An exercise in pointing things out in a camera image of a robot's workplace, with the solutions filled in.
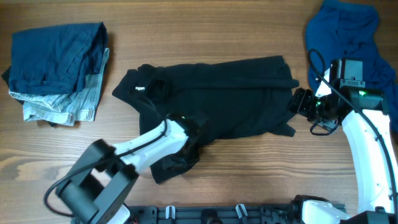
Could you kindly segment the black t-shirt with logo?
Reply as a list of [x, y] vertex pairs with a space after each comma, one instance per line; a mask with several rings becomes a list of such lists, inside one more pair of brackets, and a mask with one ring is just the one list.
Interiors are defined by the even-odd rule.
[[141, 133], [170, 114], [187, 116], [202, 126], [191, 149], [151, 166], [155, 182], [162, 183], [190, 170], [201, 148], [214, 140], [264, 133], [292, 137], [288, 104], [298, 85], [284, 58], [272, 56], [169, 67], [144, 64], [128, 70], [113, 95], [139, 113]]

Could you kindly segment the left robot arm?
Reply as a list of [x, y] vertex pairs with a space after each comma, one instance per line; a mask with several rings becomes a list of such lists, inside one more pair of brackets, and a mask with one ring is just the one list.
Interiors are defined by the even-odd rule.
[[139, 174], [156, 162], [181, 172], [198, 161], [195, 146], [205, 119], [171, 114], [156, 128], [130, 141], [108, 145], [102, 139], [86, 149], [56, 187], [56, 195], [82, 223], [125, 223], [124, 200]]

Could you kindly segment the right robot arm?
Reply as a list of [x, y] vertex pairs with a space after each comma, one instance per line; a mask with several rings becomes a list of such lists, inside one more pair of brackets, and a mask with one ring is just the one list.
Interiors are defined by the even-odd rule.
[[389, 131], [384, 94], [365, 87], [363, 63], [332, 61], [319, 74], [317, 91], [296, 89], [289, 110], [314, 127], [345, 133], [358, 183], [358, 214], [350, 216], [315, 197], [295, 200], [294, 218], [302, 223], [397, 223], [397, 162]]

